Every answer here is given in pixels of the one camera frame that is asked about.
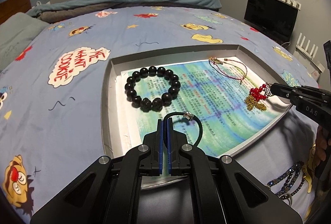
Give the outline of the person's right hand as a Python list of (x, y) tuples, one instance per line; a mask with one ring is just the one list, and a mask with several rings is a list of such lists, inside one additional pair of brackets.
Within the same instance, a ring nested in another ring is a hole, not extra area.
[(330, 139), (326, 140), (324, 133), (328, 132), (322, 127), (318, 126), (317, 137), (315, 140), (315, 154), (314, 154), (314, 164), (317, 166), (321, 161), (326, 159), (326, 149), (330, 146)]

